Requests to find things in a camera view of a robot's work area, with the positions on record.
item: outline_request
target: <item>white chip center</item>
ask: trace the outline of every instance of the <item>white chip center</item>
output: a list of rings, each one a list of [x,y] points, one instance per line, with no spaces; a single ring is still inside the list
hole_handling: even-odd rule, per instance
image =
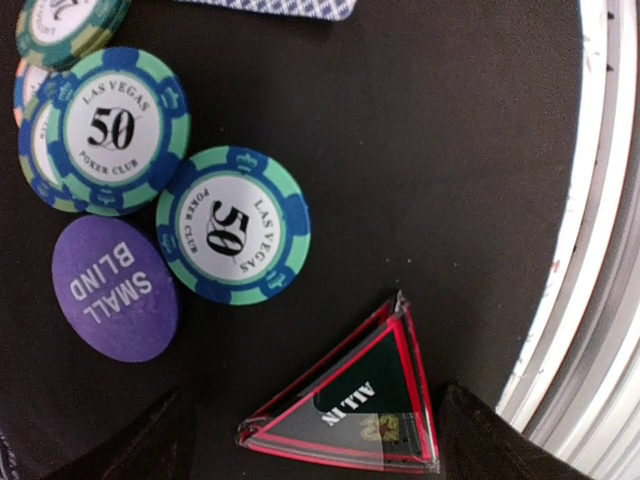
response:
[[[52,105],[48,103],[40,112],[40,115],[36,119],[35,130],[33,133],[33,153],[36,160],[36,165],[45,176],[45,178],[57,187],[60,186],[60,182],[56,178],[53,168],[51,167],[51,161],[47,151],[47,125],[49,123],[49,114],[51,113]]]
[[[99,0],[37,0],[31,32],[42,44],[54,44],[73,34],[96,8]]]
[[[84,85],[69,106],[64,129],[76,167],[104,184],[138,176],[156,157],[162,135],[160,110],[151,92],[120,73]]]
[[[183,251],[199,270],[223,282],[263,274],[280,249],[282,227],[275,205],[244,178],[221,175],[200,182],[179,215]]]
[[[24,87],[22,89],[22,104],[25,107],[38,92],[47,77],[49,77],[49,72],[46,70],[33,65],[27,67],[27,71],[24,73]]]

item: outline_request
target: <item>dark fabric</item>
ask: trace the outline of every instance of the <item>dark fabric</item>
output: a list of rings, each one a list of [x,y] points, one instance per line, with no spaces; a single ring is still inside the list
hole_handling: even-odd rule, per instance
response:
[[[446,390],[437,427],[448,480],[589,480],[457,385]]]
[[[109,441],[45,480],[186,480],[195,438],[191,397],[174,389]]]
[[[329,24],[135,0],[113,43],[179,75],[190,153],[234,144],[278,159],[304,190],[313,233],[300,277],[270,302],[224,307],[181,289],[178,335],[143,365],[93,351],[57,306],[51,254],[75,216],[42,203],[18,165],[21,5],[5,0],[0,15],[0,430],[25,479],[96,448],[173,385],[195,395],[193,480],[361,478],[233,439],[399,286],[435,400],[459,379],[495,404],[565,205],[582,59],[575,2],[366,0]],[[131,222],[152,234],[154,206]]]

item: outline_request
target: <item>blue and white checkered pattern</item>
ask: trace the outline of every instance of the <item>blue and white checkered pattern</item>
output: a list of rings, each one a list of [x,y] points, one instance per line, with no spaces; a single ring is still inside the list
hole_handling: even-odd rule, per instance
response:
[[[356,5],[357,0],[177,0],[187,3],[207,3],[219,7],[248,10],[276,15],[344,20]]]

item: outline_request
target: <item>dark tabletop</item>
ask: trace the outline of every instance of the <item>dark tabletop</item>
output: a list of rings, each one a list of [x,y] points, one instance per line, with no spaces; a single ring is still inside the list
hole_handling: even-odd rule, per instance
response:
[[[182,289],[172,346],[128,365],[87,346],[57,306],[51,254],[75,216],[48,208],[20,171],[11,108],[22,2],[5,3],[0,430],[25,478],[95,447],[176,383],[198,402],[194,480],[361,478],[233,438],[398,287],[413,303],[436,403],[459,380],[495,404],[564,208],[577,5],[361,0],[329,24],[135,0],[113,43],[178,74],[193,115],[189,151],[234,144],[278,159],[304,190],[313,237],[299,278],[267,303],[225,307]],[[130,219],[152,233],[154,206]]]

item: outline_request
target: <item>poker chip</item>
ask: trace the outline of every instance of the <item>poker chip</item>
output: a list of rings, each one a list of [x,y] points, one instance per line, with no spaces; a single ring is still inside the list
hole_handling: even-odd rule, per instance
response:
[[[300,187],[275,160],[237,147],[183,162],[156,213],[162,253],[199,295],[249,305],[285,290],[309,252],[309,211]]]
[[[62,313],[91,347],[121,362],[145,362],[178,326],[176,285],[151,241],[116,218],[72,222],[51,263]]]
[[[104,46],[122,23],[130,0],[51,2],[27,0],[18,18],[16,43],[29,63],[62,70]]]
[[[51,77],[37,90],[24,110],[18,135],[20,166],[33,191],[48,205],[63,212],[81,212],[86,203],[71,195],[47,153],[47,125],[52,98],[62,75]]]
[[[169,67],[142,50],[116,47],[81,60],[60,83],[47,144],[87,211],[124,215],[169,183],[190,129],[186,96]]]
[[[16,70],[16,83],[13,90],[13,116],[16,125],[22,125],[24,108],[33,98],[40,86],[49,78],[51,73],[29,63],[23,58],[18,63]]]

